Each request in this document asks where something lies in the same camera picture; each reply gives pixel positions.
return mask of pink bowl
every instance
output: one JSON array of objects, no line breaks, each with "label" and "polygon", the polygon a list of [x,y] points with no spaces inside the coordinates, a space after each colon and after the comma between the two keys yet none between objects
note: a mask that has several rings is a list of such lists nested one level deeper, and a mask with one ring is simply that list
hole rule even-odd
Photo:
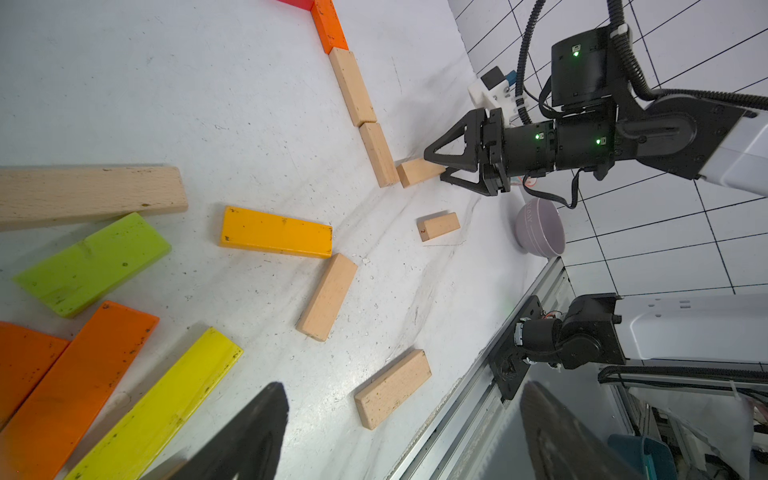
[{"label": "pink bowl", "polygon": [[515,219],[515,239],[528,253],[551,258],[565,252],[565,231],[557,207],[549,200],[534,198]]}]

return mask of green block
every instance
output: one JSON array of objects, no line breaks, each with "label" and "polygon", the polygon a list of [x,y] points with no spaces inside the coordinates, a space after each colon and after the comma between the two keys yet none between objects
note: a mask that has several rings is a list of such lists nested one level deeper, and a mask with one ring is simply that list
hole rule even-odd
[{"label": "green block", "polygon": [[69,318],[168,252],[170,243],[133,213],[13,280],[58,315]]}]

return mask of orange-yellow block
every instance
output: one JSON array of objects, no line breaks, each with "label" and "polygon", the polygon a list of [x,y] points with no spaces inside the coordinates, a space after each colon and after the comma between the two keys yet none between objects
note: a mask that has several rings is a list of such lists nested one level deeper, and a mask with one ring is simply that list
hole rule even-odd
[{"label": "orange-yellow block", "polygon": [[329,54],[334,47],[349,50],[332,0],[315,0],[315,5],[312,5],[310,12],[315,19],[317,34],[320,36],[320,43],[323,44],[326,54]]},{"label": "orange-yellow block", "polygon": [[159,319],[104,302],[0,432],[2,480],[52,480]]},{"label": "orange-yellow block", "polygon": [[333,227],[245,208],[227,207],[219,245],[302,257],[330,258]]},{"label": "orange-yellow block", "polygon": [[0,430],[69,342],[0,322]]}]

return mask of yellow block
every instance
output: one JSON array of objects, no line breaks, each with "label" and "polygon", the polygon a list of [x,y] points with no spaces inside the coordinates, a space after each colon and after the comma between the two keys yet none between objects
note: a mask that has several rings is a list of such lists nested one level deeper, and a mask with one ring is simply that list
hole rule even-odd
[{"label": "yellow block", "polygon": [[65,480],[139,478],[242,354],[209,328]]},{"label": "yellow block", "polygon": [[245,208],[227,207],[219,245],[302,257],[330,258],[333,227]]}]

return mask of small wooden block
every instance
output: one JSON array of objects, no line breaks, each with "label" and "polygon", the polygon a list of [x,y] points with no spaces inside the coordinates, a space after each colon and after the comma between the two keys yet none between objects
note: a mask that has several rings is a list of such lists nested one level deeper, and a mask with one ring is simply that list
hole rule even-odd
[{"label": "small wooden block", "polygon": [[336,74],[336,80],[339,82],[341,95],[344,97],[352,123],[359,127],[364,123],[376,122],[376,113],[373,111],[366,84],[362,81],[355,54],[349,50],[334,48],[328,58]]},{"label": "small wooden block", "polygon": [[424,350],[414,350],[391,366],[355,395],[362,426],[370,430],[376,428],[431,376]]},{"label": "small wooden block", "polygon": [[344,31],[341,29],[339,16],[333,7],[333,1],[315,0],[310,11],[315,20],[320,43],[323,44],[323,50],[326,54],[329,54],[334,47],[349,50],[346,45],[346,38],[344,38]]},{"label": "small wooden block", "polygon": [[389,152],[389,145],[386,144],[382,126],[379,124],[362,124],[360,136],[368,151],[368,158],[371,160],[371,167],[373,167],[373,173],[376,174],[379,187],[384,188],[396,184],[398,177],[395,161]]},{"label": "small wooden block", "polygon": [[302,10],[312,10],[312,5],[315,5],[315,0],[280,0],[282,3],[299,7]]},{"label": "small wooden block", "polygon": [[54,478],[158,320],[104,302],[0,432],[0,478]]},{"label": "small wooden block", "polygon": [[242,355],[209,328],[65,480],[138,480]]},{"label": "small wooden block", "polygon": [[170,243],[130,214],[21,272],[13,280],[65,318],[170,252]]},{"label": "small wooden block", "polygon": [[67,340],[0,322],[0,430],[67,345]]},{"label": "small wooden block", "polygon": [[344,297],[355,278],[357,265],[341,253],[334,255],[328,262],[328,268],[320,279],[320,285],[312,295],[310,304],[296,325],[301,333],[315,340],[325,342],[331,332],[333,322],[339,315]]},{"label": "small wooden block", "polygon": [[176,167],[0,170],[0,230],[185,211]]},{"label": "small wooden block", "polygon": [[430,218],[429,220],[418,222],[416,226],[419,228],[422,242],[445,235],[462,227],[458,224],[458,216],[456,214],[445,214],[440,217]]},{"label": "small wooden block", "polygon": [[403,188],[422,183],[424,180],[437,177],[445,171],[445,167],[417,158],[403,162],[397,166],[397,174]]},{"label": "small wooden block", "polygon": [[227,207],[219,245],[302,257],[330,258],[333,227],[246,208]]}]

